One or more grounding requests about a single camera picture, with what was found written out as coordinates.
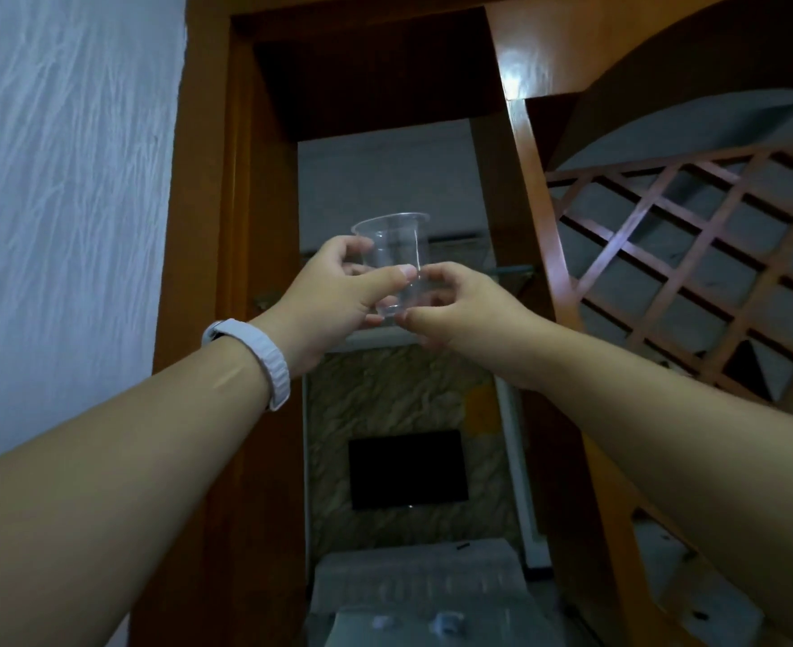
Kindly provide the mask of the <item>person's left forearm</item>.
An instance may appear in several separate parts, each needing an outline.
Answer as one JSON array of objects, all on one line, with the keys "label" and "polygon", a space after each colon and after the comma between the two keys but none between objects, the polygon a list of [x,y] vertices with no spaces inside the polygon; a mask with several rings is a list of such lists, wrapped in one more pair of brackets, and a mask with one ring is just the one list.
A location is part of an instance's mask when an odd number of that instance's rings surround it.
[{"label": "person's left forearm", "polygon": [[106,647],[269,401],[220,337],[0,456],[0,647]]}]

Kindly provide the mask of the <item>person's right forearm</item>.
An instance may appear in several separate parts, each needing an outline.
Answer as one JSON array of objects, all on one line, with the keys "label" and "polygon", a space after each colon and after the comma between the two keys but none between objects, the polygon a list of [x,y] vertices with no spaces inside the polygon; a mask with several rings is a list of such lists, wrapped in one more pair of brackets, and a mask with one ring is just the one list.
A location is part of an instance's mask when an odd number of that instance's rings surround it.
[{"label": "person's right forearm", "polygon": [[547,396],[793,641],[793,416],[541,319]]}]

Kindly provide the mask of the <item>person's right hand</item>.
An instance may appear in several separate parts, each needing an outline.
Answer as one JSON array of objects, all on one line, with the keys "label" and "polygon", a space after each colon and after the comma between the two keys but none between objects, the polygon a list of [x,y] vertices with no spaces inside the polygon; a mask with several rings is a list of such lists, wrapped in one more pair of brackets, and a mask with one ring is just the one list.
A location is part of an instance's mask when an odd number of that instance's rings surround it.
[{"label": "person's right hand", "polygon": [[551,323],[479,271],[443,262],[421,272],[445,286],[416,306],[448,307],[451,329],[450,340],[421,340],[425,346],[450,349],[521,389],[550,391],[562,372]]}]

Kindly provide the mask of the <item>person's left hand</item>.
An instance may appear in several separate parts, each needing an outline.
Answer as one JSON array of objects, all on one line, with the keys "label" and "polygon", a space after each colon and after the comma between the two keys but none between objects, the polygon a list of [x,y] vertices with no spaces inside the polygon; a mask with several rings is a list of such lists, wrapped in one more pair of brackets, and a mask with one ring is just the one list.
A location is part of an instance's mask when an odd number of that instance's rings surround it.
[{"label": "person's left hand", "polygon": [[370,240],[356,235],[327,240],[277,303],[251,320],[283,352],[292,379],[315,368],[353,332],[382,323],[380,315],[350,311],[353,263],[347,258],[371,247]]}]

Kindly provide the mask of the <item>white wristband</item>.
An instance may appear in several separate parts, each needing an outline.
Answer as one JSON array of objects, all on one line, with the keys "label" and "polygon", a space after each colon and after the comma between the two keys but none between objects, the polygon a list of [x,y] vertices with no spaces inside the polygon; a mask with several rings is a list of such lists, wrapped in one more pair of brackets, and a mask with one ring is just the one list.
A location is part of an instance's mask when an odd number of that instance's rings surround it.
[{"label": "white wristband", "polygon": [[211,323],[201,336],[201,346],[220,337],[241,342],[254,355],[270,384],[269,410],[279,411],[290,399],[291,376],[283,352],[261,329],[230,318]]}]

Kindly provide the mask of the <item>brown wooden lattice partition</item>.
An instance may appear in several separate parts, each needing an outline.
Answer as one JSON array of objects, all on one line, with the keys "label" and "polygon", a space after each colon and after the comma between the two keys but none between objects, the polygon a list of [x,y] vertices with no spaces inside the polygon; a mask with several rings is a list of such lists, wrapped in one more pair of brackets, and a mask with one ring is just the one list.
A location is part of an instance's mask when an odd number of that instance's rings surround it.
[{"label": "brown wooden lattice partition", "polygon": [[[496,262],[535,268],[520,302],[793,416],[793,138],[704,146],[725,121],[698,109],[638,137],[647,155],[595,153],[657,114],[793,93],[793,0],[483,9],[503,106],[471,131]],[[521,400],[565,598],[613,647],[704,647],[684,593],[721,572],[547,396]]]}]

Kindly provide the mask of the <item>clear plastic cup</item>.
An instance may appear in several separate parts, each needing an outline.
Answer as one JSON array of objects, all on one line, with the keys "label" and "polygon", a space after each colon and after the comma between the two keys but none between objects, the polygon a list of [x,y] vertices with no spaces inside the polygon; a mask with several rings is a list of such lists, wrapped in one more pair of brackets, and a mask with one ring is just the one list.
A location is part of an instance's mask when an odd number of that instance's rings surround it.
[{"label": "clear plastic cup", "polygon": [[[430,217],[422,213],[400,213],[358,222],[351,232],[371,241],[362,252],[362,264],[371,269],[412,265],[418,271],[429,262],[427,226]],[[385,297],[376,305],[377,313],[391,318],[416,306],[428,286],[421,274],[399,293]]]}]

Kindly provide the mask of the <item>black wall television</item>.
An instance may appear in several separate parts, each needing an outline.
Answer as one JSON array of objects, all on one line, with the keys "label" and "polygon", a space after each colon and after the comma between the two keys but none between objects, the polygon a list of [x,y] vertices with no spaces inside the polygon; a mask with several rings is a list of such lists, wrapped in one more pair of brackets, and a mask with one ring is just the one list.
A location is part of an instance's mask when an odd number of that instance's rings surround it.
[{"label": "black wall television", "polygon": [[460,503],[469,499],[460,430],[348,441],[354,511]]}]

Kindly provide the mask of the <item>brown wooden door frame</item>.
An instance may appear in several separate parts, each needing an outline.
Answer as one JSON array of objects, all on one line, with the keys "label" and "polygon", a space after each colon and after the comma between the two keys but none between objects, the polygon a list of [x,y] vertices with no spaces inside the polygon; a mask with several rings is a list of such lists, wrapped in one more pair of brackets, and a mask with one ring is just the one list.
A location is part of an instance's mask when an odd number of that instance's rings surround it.
[{"label": "brown wooden door frame", "polygon": [[[297,140],[503,106],[482,0],[188,0],[154,371],[301,267]],[[302,385],[266,413],[132,611],[131,647],[289,647],[306,616]]]}]

